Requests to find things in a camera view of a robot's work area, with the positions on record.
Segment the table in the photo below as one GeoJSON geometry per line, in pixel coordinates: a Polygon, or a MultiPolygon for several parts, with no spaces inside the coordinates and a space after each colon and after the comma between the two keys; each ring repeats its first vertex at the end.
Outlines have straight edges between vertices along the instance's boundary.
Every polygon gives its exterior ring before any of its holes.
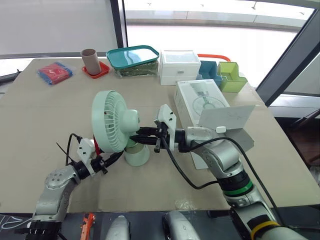
{"type": "MultiPolygon", "coordinates": [[[[81,59],[62,59],[76,67],[75,75],[48,86],[37,69],[56,59],[34,59],[0,100],[0,212],[32,213],[44,188],[46,176],[65,164],[70,133],[92,138],[91,105],[97,92],[116,90],[129,108],[140,113],[140,126],[153,127],[159,106],[177,109],[175,86],[160,86],[152,76],[118,78],[114,72],[91,79],[82,73],[81,59]]],[[[255,141],[247,152],[254,168],[279,206],[312,205],[320,202],[320,188],[288,138],[248,84],[237,93],[224,93],[231,106],[256,105],[245,130],[255,141]]],[[[77,144],[71,148],[76,155],[77,144]]],[[[228,209],[218,185],[191,188],[179,175],[166,151],[154,153],[141,167],[128,165],[123,157],[108,168],[83,180],[72,193],[69,212],[131,212],[162,210],[228,209]]],[[[207,170],[196,170],[189,153],[175,152],[190,179],[200,185],[214,180],[207,170]]],[[[244,168],[256,179],[242,161],[244,168]]]]}

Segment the product box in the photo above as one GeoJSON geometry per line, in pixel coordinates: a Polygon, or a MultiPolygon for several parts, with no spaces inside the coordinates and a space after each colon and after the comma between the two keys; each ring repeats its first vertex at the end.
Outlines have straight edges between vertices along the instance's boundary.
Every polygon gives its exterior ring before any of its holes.
{"type": "MultiPolygon", "coordinates": [[[[223,136],[236,140],[245,151],[254,146],[254,141],[243,130],[254,106],[230,107],[213,79],[178,81],[174,102],[184,129],[225,127],[223,136]]],[[[196,169],[208,168],[200,156],[193,152],[191,155],[196,169]]]]}

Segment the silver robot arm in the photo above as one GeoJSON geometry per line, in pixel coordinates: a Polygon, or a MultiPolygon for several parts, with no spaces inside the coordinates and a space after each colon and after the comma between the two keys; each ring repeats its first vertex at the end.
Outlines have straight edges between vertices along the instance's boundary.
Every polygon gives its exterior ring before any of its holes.
{"type": "MultiPolygon", "coordinates": [[[[204,127],[188,127],[185,131],[185,143],[191,148],[217,137],[214,130],[204,127]]],[[[277,223],[258,188],[245,172],[237,148],[230,141],[208,143],[193,152],[202,157],[216,177],[225,200],[231,206],[232,221],[243,239],[306,240],[277,223]]]]}
{"type": "Polygon", "coordinates": [[[26,240],[56,240],[60,236],[62,222],[67,214],[69,198],[81,180],[94,176],[113,164],[123,152],[112,154],[107,160],[101,156],[92,158],[95,146],[91,140],[82,138],[78,146],[80,161],[51,172],[44,181],[44,190],[36,203],[29,228],[16,233],[26,234],[26,240]]]}
{"type": "Polygon", "coordinates": [[[238,149],[233,143],[219,140],[196,147],[220,135],[205,127],[176,128],[176,116],[166,104],[161,106],[154,122],[157,128],[142,127],[131,139],[141,144],[155,145],[156,153],[160,149],[166,149],[169,153],[169,148],[172,150],[176,143],[180,152],[192,151],[201,156],[231,206],[230,216],[244,240],[306,240],[292,229],[277,223],[258,188],[244,170],[238,149]]]}

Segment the yellow ring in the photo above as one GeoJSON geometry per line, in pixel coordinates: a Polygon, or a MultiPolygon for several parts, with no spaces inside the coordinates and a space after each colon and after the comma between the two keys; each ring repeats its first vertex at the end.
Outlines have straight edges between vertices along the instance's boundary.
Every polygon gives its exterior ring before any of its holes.
{"type": "Polygon", "coordinates": [[[255,234],[260,230],[260,229],[263,229],[264,227],[267,227],[267,226],[271,226],[271,225],[279,225],[277,222],[275,221],[265,221],[263,223],[260,223],[259,225],[255,226],[254,229],[252,229],[251,231],[251,240],[255,240],[255,234]]]}

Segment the container lid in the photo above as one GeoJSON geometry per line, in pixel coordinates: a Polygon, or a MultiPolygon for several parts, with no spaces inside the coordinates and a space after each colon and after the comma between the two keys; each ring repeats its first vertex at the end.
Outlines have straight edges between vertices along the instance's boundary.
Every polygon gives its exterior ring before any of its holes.
{"type": "Polygon", "coordinates": [[[159,52],[151,46],[139,45],[110,50],[106,57],[114,69],[125,69],[155,61],[159,52]]]}
{"type": "Polygon", "coordinates": [[[166,64],[200,64],[198,56],[192,50],[164,50],[162,55],[166,64]]]}

